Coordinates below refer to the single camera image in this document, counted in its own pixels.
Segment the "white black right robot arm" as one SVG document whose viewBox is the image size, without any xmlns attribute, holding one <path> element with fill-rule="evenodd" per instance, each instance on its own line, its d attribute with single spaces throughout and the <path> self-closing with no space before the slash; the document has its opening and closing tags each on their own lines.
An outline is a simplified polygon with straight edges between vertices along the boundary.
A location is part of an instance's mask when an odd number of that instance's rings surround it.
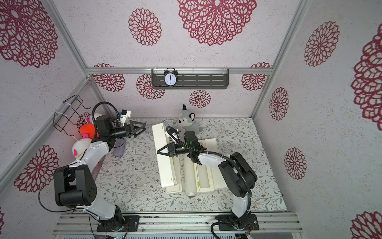
<svg viewBox="0 0 382 239">
<path fill-rule="evenodd" d="M 243 219 L 250 214 L 252 189 L 258 177 L 244 157 L 234 152 L 230 156 L 201 146 L 194 131 L 184 133 L 185 142 L 178 138 L 178 130 L 168 126 L 166 133 L 173 140 L 157 150 L 163 156 L 186 155 L 189 162 L 199 166 L 217 168 L 222 174 L 229 191 L 234 195 L 232 219 Z"/>
</svg>

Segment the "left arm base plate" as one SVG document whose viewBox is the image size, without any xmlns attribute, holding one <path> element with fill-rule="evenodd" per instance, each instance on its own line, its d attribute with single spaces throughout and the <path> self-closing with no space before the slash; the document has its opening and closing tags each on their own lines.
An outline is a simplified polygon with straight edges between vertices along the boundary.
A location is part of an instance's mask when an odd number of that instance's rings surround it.
<svg viewBox="0 0 382 239">
<path fill-rule="evenodd" d="M 98 222 L 97 232 L 136 232 L 140 216 L 127 215 Z"/>
</svg>

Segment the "white plastic wrap roll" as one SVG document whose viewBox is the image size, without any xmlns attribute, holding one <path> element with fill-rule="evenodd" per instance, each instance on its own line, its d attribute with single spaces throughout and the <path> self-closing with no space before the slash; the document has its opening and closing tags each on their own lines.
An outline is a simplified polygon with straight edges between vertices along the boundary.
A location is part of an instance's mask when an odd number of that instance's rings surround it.
<svg viewBox="0 0 382 239">
<path fill-rule="evenodd" d="M 186 196 L 188 198 L 194 198 L 197 195 L 194 163 L 186 154 L 184 155 L 183 159 Z"/>
</svg>

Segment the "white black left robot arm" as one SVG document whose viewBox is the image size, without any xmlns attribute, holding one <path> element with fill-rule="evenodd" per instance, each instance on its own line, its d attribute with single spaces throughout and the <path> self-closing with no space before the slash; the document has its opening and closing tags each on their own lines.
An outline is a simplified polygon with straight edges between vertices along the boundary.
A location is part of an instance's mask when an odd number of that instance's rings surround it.
<svg viewBox="0 0 382 239">
<path fill-rule="evenodd" d="M 82 210 L 94 216 L 101 226 L 120 230 L 125 219 L 121 209 L 97 194 L 92 171 L 120 138 L 138 137 L 146 130 L 146 123 L 120 119 L 113 123 L 107 115 L 93 118 L 94 138 L 89 147 L 72 165 L 54 174 L 55 201 L 58 206 Z"/>
</svg>

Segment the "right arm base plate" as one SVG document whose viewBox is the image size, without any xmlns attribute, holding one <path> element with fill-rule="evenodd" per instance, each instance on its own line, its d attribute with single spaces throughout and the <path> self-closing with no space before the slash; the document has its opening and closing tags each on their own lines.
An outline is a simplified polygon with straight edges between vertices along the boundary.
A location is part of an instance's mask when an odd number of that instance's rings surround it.
<svg viewBox="0 0 382 239">
<path fill-rule="evenodd" d="M 243 219 L 232 222 L 233 215 L 218 215 L 215 219 L 219 222 L 220 231 L 258 231 L 260 229 L 257 216 L 249 213 Z"/>
</svg>

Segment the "cream wrap dispenser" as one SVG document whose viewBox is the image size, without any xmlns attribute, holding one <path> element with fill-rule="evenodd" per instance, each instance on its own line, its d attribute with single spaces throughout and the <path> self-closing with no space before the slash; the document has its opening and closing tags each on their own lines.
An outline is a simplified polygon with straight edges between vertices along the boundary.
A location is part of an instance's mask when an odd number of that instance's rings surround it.
<svg viewBox="0 0 382 239">
<path fill-rule="evenodd" d="M 208 150 L 219 152 L 217 141 L 215 138 L 206 139 L 206 148 Z M 213 184 L 215 190 L 227 190 L 228 187 L 218 167 L 211 167 Z"/>
<path fill-rule="evenodd" d="M 152 126 L 155 152 L 157 155 L 158 169 L 161 181 L 161 187 L 167 188 L 175 185 L 175 170 L 172 157 L 157 154 L 157 150 L 170 143 L 166 136 L 166 127 L 161 122 Z"/>
</svg>

